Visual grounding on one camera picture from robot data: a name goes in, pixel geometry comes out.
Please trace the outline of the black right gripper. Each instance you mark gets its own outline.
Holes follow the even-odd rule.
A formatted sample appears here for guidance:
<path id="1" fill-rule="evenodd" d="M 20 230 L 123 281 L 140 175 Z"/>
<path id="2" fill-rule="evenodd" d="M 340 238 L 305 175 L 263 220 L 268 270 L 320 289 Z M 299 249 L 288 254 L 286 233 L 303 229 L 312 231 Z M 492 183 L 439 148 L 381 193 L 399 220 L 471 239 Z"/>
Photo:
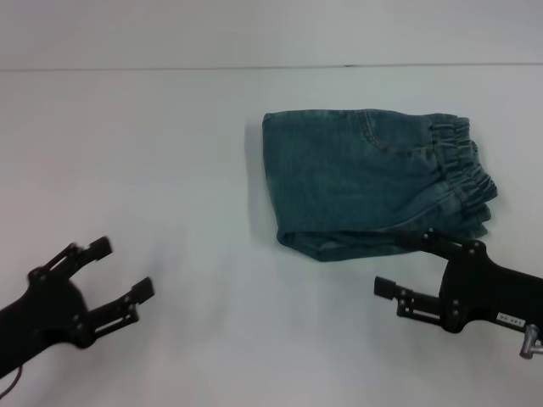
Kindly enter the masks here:
<path id="1" fill-rule="evenodd" d="M 442 325 L 458 333 L 472 321 L 486 321 L 523 332 L 542 328 L 542 279 L 494 263 L 479 240 L 433 228 L 402 232 L 395 244 L 439 257 L 450 257 L 437 297 L 376 276 L 376 296 L 397 301 L 399 317 Z"/>

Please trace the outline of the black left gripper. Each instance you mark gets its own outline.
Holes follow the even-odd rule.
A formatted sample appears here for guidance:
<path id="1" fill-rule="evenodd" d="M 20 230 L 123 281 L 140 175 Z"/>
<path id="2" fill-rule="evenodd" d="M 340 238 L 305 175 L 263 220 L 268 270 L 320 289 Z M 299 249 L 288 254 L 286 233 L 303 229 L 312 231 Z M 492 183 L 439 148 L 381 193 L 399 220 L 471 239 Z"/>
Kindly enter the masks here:
<path id="1" fill-rule="evenodd" d="M 154 296 L 145 277 L 120 298 L 88 311 L 70 278 L 113 253 L 107 237 L 87 246 L 69 244 L 29 273 L 25 293 L 1 310 L 1 372 L 8 374 L 58 343 L 88 348 L 92 340 L 139 321 L 137 308 Z"/>

